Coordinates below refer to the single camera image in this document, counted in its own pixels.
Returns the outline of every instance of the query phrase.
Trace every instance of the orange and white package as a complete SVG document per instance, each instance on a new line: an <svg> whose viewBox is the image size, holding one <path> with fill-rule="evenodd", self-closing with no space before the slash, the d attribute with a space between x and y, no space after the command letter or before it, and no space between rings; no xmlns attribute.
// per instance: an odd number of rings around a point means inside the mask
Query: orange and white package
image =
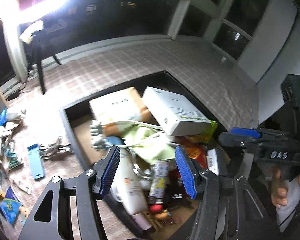
<svg viewBox="0 0 300 240"><path fill-rule="evenodd" d="M151 118L149 109L134 87L95 98L89 104L94 118L101 122L105 136L121 135L133 125L131 122L115 123L117 121L147 122Z"/></svg>

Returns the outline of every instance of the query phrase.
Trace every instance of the tiled floor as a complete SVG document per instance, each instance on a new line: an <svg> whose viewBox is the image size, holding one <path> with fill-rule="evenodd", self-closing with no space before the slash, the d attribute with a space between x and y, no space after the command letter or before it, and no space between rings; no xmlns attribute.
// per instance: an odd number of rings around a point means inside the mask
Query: tiled floor
<svg viewBox="0 0 300 240"><path fill-rule="evenodd" d="M30 80L18 98L10 101L11 111L26 109L25 125L14 139L16 152L26 160L26 147L49 143L59 135L67 142L59 109L96 91L161 70L169 71L183 83L227 128L250 127L253 94L235 76L221 56L211 48L187 42L156 42L113 49L45 71L47 93L41 95L37 79ZM77 176L82 168L73 155L44 163L46 178L33 183L33 194L18 191L31 208L54 175ZM29 166L15 174L31 180ZM100 203L100 214L109 239L127 239L132 234L118 221L109 208ZM21 225L10 239L17 239ZM75 239L79 238L74 225Z"/></svg>

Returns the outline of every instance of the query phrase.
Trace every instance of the red ball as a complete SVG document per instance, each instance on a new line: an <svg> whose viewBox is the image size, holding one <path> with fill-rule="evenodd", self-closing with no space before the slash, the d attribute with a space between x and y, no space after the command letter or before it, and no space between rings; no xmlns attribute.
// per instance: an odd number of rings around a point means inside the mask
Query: red ball
<svg viewBox="0 0 300 240"><path fill-rule="evenodd" d="M161 213L163 210L163 206L161 204L159 205L153 205L149 207L149 210L151 213Z"/></svg>

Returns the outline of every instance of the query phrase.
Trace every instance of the blue gripper pad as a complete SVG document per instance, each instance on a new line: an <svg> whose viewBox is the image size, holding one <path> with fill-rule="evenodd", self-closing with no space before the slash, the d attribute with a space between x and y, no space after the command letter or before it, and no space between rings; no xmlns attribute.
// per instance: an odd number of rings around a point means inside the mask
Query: blue gripper pad
<svg viewBox="0 0 300 240"><path fill-rule="evenodd" d="M34 144L28 148L28 160L33 179L44 178L45 173L40 159L39 146Z"/></svg>
<svg viewBox="0 0 300 240"><path fill-rule="evenodd" d="M110 191L119 162L120 148L117 146L112 146L107 157L104 159L104 163L101 166L101 170L104 169L100 182L100 194L102 197L107 195Z"/></svg>
<svg viewBox="0 0 300 240"><path fill-rule="evenodd" d="M191 199L195 199L197 196L196 187L199 182L198 171L182 146L176 148L175 157L186 192L190 195Z"/></svg>
<svg viewBox="0 0 300 240"><path fill-rule="evenodd" d="M246 129L246 128L234 127L230 130L230 133L249 136L249 137L260 138L260 133L258 133L255 129Z"/></svg>

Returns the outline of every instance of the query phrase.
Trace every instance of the light green fabric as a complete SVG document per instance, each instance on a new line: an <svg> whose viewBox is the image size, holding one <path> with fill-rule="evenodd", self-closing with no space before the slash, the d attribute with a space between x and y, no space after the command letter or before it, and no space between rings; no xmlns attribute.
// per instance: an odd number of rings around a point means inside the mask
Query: light green fabric
<svg viewBox="0 0 300 240"><path fill-rule="evenodd" d="M125 144L138 143L150 135L158 132L155 129L137 125L130 128L123 134L126 139ZM138 156L150 165L154 165L157 160L171 160L175 158L175 149L166 144L165 138L150 138L146 142L133 147Z"/></svg>

